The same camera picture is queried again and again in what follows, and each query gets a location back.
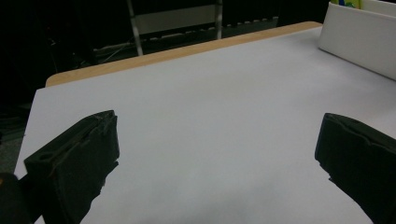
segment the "white board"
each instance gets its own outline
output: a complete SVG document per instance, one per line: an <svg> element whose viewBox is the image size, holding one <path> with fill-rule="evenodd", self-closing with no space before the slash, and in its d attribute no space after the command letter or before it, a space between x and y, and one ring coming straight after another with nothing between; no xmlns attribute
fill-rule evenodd
<svg viewBox="0 0 396 224"><path fill-rule="evenodd" d="M371 223L314 152L327 112L396 136L396 82L318 49L319 35L39 90L16 175L78 120L114 109L120 165L82 223Z"/></svg>

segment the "chair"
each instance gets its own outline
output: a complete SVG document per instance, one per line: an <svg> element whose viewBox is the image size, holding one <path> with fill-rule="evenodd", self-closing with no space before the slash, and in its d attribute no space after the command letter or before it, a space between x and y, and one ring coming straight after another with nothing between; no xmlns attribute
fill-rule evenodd
<svg viewBox="0 0 396 224"><path fill-rule="evenodd" d="M202 3L197 4L195 1L192 7L186 6L189 2L181 1L179 3L183 8L176 7L176 9L171 9L170 7L163 7L160 11L149 12L147 10L141 10L141 13L134 8L135 3L138 4L139 2L127 0L131 25L134 32L134 42L139 56L143 55L140 37L145 34L214 22L216 27L216 39L221 39L222 0L213 1L210 5L202 5Z"/></svg>

